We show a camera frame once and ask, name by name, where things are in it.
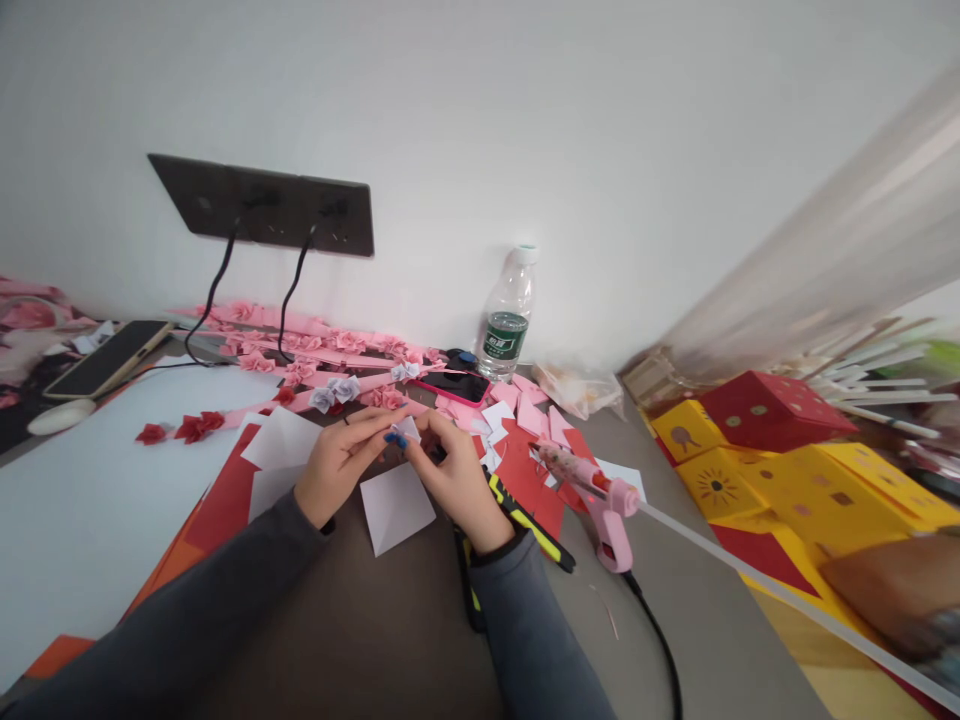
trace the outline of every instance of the plastic water bottle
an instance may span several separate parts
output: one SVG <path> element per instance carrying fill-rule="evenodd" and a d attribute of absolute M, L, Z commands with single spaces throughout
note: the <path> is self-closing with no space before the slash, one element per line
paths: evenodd
<path fill-rule="evenodd" d="M 517 369 L 533 312 L 533 269 L 539 255 L 535 245 L 514 248 L 487 299 L 486 329 L 477 347 L 477 369 L 494 382 L 509 381 Z"/>

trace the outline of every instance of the wall socket panel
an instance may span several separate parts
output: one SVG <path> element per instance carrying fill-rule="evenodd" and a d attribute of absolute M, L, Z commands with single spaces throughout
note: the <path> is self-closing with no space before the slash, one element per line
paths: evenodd
<path fill-rule="evenodd" d="M 180 217 L 197 235 L 373 256 L 370 186 L 221 165 L 172 155 L 147 155 Z"/>

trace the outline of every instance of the plastic bag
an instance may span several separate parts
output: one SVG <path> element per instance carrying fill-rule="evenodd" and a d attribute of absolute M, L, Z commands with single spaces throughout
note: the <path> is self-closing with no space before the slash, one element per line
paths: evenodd
<path fill-rule="evenodd" d="M 533 365 L 533 379 L 557 405 L 581 420 L 609 407 L 626 421 L 623 386 L 613 373 L 575 360 L 542 360 Z"/>

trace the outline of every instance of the bottle cap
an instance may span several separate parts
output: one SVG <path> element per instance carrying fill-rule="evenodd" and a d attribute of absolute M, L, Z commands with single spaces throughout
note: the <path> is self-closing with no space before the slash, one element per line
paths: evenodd
<path fill-rule="evenodd" d="M 513 253 L 520 265 L 533 265 L 540 257 L 540 248 L 536 245 L 517 245 Z"/>

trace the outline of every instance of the gray desk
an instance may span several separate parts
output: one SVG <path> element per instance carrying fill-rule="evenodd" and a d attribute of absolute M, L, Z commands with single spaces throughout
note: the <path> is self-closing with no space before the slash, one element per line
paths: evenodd
<path fill-rule="evenodd" d="M 428 401 L 429 394 L 421 393 L 413 395 Z M 638 413 L 631 407 L 628 416 L 623 423 L 604 411 L 589 422 L 571 422 L 597 457 L 640 468 L 654 506 L 712 537 Z M 308 417 L 330 420 L 318 413 Z M 0 458 L 0 464 L 8 460 Z M 634 574 L 673 648 L 687 718 L 830 717 L 736 573 L 651 518 L 630 518 L 627 529 Z M 571 576 L 550 565 L 550 581 L 618 715 L 669 718 L 656 637 L 625 583 L 596 562 L 589 521 L 584 525 L 567 510 L 561 541 L 576 557 L 577 570 Z M 459 583 L 442 512 L 427 529 L 374 559 L 360 494 L 354 492 L 337 514 L 337 532 L 320 559 L 252 629 L 247 646 L 204 689 L 190 714 L 501 717 L 485 640 L 467 625 Z M 613 613 L 619 641 L 600 596 Z"/>

